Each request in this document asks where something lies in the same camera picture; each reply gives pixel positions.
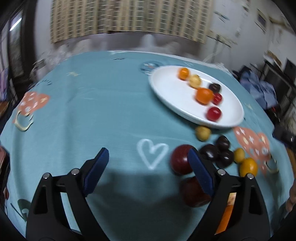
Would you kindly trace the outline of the person right hand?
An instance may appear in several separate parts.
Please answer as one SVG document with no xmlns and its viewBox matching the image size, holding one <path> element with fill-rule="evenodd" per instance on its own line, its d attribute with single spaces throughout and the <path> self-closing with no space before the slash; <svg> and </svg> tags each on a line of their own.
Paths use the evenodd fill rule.
<svg viewBox="0 0 296 241">
<path fill-rule="evenodd" d="M 296 186 L 295 183 L 293 183 L 292 187 L 290 188 L 290 195 L 286 202 L 286 210 L 287 212 L 291 212 L 293 209 L 293 206 L 296 203 Z"/>
</svg>

